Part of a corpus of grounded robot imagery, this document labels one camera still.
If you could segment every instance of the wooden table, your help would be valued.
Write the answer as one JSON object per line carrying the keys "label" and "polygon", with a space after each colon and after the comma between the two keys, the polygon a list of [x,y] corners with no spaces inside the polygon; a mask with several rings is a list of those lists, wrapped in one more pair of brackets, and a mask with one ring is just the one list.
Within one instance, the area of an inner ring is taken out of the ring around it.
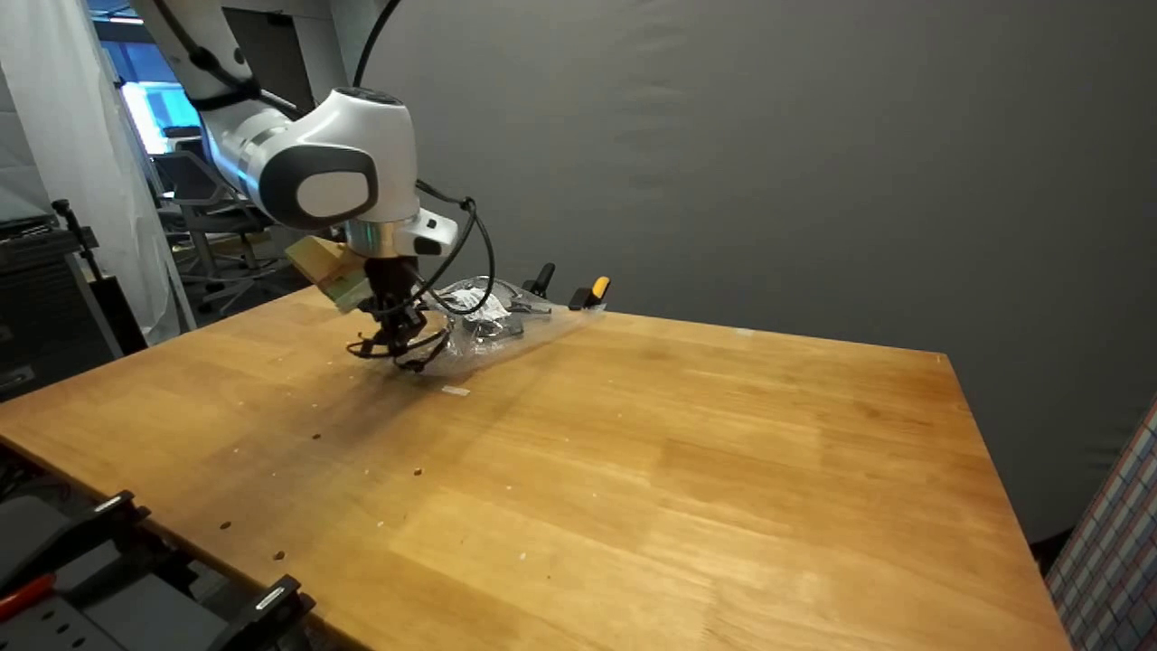
{"label": "wooden table", "polygon": [[942,355],[606,314],[454,388],[295,294],[3,440],[370,649],[1068,649]]}

